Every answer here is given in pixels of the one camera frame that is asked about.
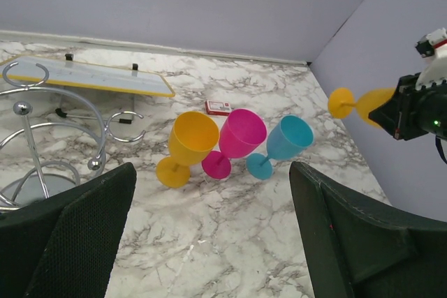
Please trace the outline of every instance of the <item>yellow frame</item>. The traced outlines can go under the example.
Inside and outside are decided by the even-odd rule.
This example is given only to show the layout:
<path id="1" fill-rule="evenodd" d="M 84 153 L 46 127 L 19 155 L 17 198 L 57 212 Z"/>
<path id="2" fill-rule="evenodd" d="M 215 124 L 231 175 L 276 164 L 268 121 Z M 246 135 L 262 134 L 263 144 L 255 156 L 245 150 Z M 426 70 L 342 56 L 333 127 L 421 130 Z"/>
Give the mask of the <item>yellow frame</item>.
<path id="1" fill-rule="evenodd" d="M 19 54 L 17 56 L 11 57 L 10 59 L 7 59 L 7 60 L 1 62 L 0 66 L 4 66 L 5 64 L 12 62 L 15 59 L 18 59 L 19 57 L 38 57 L 40 59 L 54 59 L 54 60 L 60 61 L 60 59 L 56 59 L 56 58 L 53 58 L 53 57 L 42 57 L 42 56 L 35 56 L 35 55 Z M 102 66 L 104 68 L 114 68 L 114 69 L 126 70 L 125 68 L 118 68 L 116 66 L 103 66 L 101 64 L 91 64 L 91 63 L 78 62 L 78 61 L 72 61 L 72 62 L 79 63 L 79 64 L 86 64 L 88 66 Z M 82 87 L 82 88 L 85 88 L 85 89 L 95 89 L 95 90 L 102 90 L 102 91 L 122 92 L 122 93 L 125 93 L 125 94 L 141 94 L 143 96 L 160 96 L 160 97 L 169 97 L 169 98 L 172 98 L 172 97 L 175 96 L 175 92 L 174 92 L 173 88 L 169 85 L 168 82 L 166 82 L 165 78 L 162 75 L 160 75 L 159 73 L 153 73 L 153 72 L 149 72 L 149 71 L 140 71 L 140 70 L 138 72 L 141 72 L 141 73 L 151 73 L 153 75 L 160 76 L 160 78 L 164 81 L 166 86 L 171 91 L 171 94 L 160 94 L 158 92 L 148 92 L 148 91 L 138 91 L 138 90 L 126 90 L 126 89 L 120 89 L 120 88 L 103 87 L 101 85 L 77 84 L 77 83 L 73 83 L 73 82 L 65 82 L 63 80 L 51 80 L 51 79 L 48 79 L 48 81 L 46 83 L 53 84 L 53 85 L 61 85 L 61 86 L 65 86 L 65 87 Z M 12 79 L 12 80 L 24 80 L 26 82 L 39 82 L 41 80 L 41 79 L 34 78 L 34 77 L 19 76 L 19 75 L 8 75 L 8 77 L 10 79 Z"/>

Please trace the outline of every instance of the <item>light purple wall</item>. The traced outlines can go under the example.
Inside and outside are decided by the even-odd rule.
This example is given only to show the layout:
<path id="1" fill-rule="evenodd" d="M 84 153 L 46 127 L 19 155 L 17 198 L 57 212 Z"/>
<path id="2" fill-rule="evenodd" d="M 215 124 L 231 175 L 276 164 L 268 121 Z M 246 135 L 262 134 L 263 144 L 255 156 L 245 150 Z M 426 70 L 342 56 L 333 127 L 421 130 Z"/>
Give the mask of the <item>light purple wall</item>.
<path id="1" fill-rule="evenodd" d="M 348 87 L 358 98 L 374 88 L 395 87 L 399 77 L 424 69 L 414 44 L 442 27 L 447 28 L 447 0 L 365 0 L 312 70 L 327 94 Z M 393 205 L 447 221 L 447 165 L 433 135 L 395 141 L 356 114 L 345 125 Z"/>
<path id="2" fill-rule="evenodd" d="M 362 0 L 0 0 L 0 29 L 316 58 Z"/>

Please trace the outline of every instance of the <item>yellow wine glass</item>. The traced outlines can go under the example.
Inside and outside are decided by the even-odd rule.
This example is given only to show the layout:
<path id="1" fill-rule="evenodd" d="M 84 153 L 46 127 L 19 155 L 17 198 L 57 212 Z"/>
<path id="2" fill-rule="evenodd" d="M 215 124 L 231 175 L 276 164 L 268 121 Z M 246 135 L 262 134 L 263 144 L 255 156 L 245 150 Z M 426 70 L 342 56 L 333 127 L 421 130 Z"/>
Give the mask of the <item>yellow wine glass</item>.
<path id="1" fill-rule="evenodd" d="M 355 108 L 364 122 L 380 128 L 380 125 L 369 118 L 369 113 L 389 101 L 394 92 L 395 89 L 392 87 L 371 90 L 361 96 L 356 102 L 351 90 L 346 87 L 340 87 L 329 96 L 329 113 L 336 119 L 344 119 Z"/>
<path id="2" fill-rule="evenodd" d="M 198 164 L 219 141 L 219 127 L 200 112 L 185 112 L 174 121 L 168 148 L 170 156 L 156 167 L 156 176 L 169 188 L 181 188 L 191 175 L 190 165 Z"/>

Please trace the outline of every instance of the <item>baseboard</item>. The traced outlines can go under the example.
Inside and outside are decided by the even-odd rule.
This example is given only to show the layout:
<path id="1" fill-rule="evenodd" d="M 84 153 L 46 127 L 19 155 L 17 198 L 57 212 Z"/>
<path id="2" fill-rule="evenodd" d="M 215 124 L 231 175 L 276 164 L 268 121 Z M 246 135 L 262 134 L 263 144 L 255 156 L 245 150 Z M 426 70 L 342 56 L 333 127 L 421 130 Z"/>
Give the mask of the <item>baseboard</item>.
<path id="1" fill-rule="evenodd" d="M 271 64 L 289 64 L 306 66 L 306 61 L 294 61 L 287 59 L 273 59 L 268 57 L 254 57 L 248 55 L 226 54 L 218 52 L 206 52 L 202 50 L 186 50 L 182 48 L 165 47 L 162 45 L 150 45 L 147 43 L 135 43 L 118 40 L 106 40 L 102 38 L 89 38 L 83 36 L 64 36 L 45 33 L 30 33 L 26 31 L 0 30 L 0 40 L 20 41 L 26 43 L 48 43 L 59 45 L 77 45 L 83 47 L 97 47 L 114 50 L 128 50 L 132 52 L 151 52 L 158 54 L 176 54 L 184 56 L 212 57 L 218 59 L 239 59 L 241 61 L 259 61 Z"/>

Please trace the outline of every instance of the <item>pink wine glass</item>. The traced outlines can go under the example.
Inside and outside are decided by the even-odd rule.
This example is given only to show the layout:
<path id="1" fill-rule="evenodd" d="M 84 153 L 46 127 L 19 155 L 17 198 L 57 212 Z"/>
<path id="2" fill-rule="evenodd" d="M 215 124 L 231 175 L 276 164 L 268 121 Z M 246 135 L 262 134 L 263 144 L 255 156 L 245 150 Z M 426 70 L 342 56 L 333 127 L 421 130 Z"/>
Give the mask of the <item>pink wine glass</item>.
<path id="1" fill-rule="evenodd" d="M 266 137 L 267 128 L 260 116 L 243 108 L 233 110 L 221 129 L 220 151 L 211 151 L 202 161 L 204 171 L 215 179 L 228 177 L 231 173 L 230 158 L 250 154 Z"/>

